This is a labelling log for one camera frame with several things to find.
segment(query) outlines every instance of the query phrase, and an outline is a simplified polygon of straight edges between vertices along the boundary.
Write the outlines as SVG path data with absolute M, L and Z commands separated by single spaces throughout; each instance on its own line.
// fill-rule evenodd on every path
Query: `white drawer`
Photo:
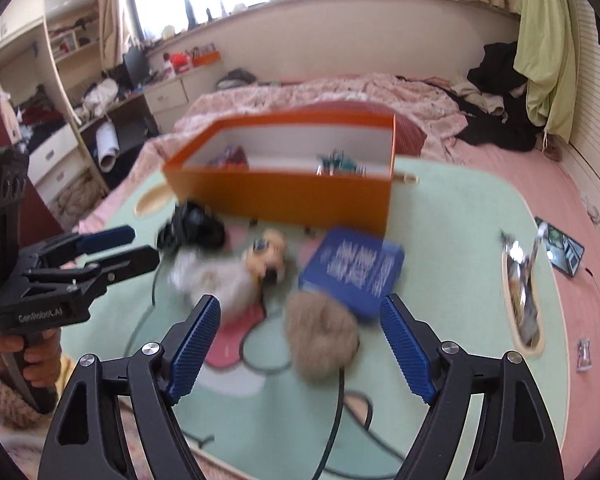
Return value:
M 187 103 L 187 96 L 180 80 L 168 83 L 155 90 L 149 90 L 144 97 L 152 114 Z
M 192 103 L 202 94 L 214 92 L 216 83 L 224 76 L 226 76 L 226 69 L 222 61 L 193 69 L 190 74 L 182 78 L 189 102 Z
M 86 169 L 80 150 L 73 150 L 36 185 L 43 202 L 48 205 Z
M 155 114 L 154 119 L 155 122 L 158 123 L 160 133 L 172 134 L 174 124 L 184 117 L 184 115 L 187 113 L 188 108 L 189 103 L 182 106 L 178 106 L 177 108 L 172 108 L 171 110 L 167 110 L 166 112 L 160 112 L 158 114 Z
M 29 179 L 31 183 L 35 186 L 40 182 L 77 145 L 78 140 L 75 138 L 70 124 L 49 137 L 29 158 Z

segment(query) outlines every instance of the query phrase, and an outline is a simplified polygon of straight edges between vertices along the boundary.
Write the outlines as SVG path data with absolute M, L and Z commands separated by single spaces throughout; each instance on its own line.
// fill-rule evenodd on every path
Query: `orange box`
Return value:
M 210 65 L 212 63 L 220 61 L 221 59 L 222 58 L 220 57 L 220 53 L 217 50 L 215 50 L 213 52 L 209 52 L 208 54 L 203 54 L 200 57 L 194 57 L 191 60 L 191 62 L 193 66 L 198 67 L 203 65 Z
M 249 167 L 207 164 L 242 146 Z M 366 175 L 317 174 L 333 150 Z M 217 120 L 162 171 L 180 202 L 250 219 L 319 229 L 336 226 L 384 236 L 395 158 L 395 118 L 351 112 L 282 112 Z

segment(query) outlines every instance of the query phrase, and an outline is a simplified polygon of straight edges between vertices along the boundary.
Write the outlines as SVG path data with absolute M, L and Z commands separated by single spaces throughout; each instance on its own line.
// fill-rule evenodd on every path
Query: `smartphone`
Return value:
M 542 222 L 544 220 L 536 217 L 538 227 L 540 227 Z M 584 254 L 584 246 L 570 236 L 567 236 L 560 229 L 549 224 L 549 222 L 547 222 L 547 225 L 548 229 L 544 237 L 546 255 L 556 269 L 573 278 L 580 267 L 582 255 Z

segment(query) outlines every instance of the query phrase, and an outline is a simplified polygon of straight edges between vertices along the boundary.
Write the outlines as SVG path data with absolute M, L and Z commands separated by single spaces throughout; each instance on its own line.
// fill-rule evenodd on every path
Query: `black headphones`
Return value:
M 221 219 L 208 207 L 187 200 L 176 206 L 171 220 L 158 231 L 156 246 L 163 253 L 174 254 L 183 246 L 220 249 L 225 240 Z

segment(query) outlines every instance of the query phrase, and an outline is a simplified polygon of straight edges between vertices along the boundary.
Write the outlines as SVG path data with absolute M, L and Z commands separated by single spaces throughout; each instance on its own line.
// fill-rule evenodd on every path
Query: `pink blanket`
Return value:
M 576 187 L 560 165 L 535 150 L 514 153 L 490 145 L 474 148 L 456 140 L 454 137 L 464 129 L 466 120 L 451 99 L 431 86 L 372 74 L 203 96 L 176 124 L 175 134 L 161 136 L 145 145 L 128 179 L 80 223 L 80 232 L 102 229 L 149 174 L 213 120 L 234 114 L 325 104 L 356 109 L 361 104 L 382 105 L 375 108 L 376 113 L 396 112 L 403 123 L 400 131 L 404 135 L 404 153 L 417 155 L 420 147 L 423 158 L 465 164 L 500 176 L 519 190 L 535 215 L 553 223 L 586 247 L 583 265 L 594 278 L 584 268 L 573 280 L 555 273 L 570 353 L 570 408 L 562 457 L 566 478 L 575 478 L 600 447 L 600 234 L 590 222 Z M 426 135 L 424 142 L 422 132 Z M 591 339 L 593 368 L 585 374 L 577 374 L 576 343 L 584 337 Z

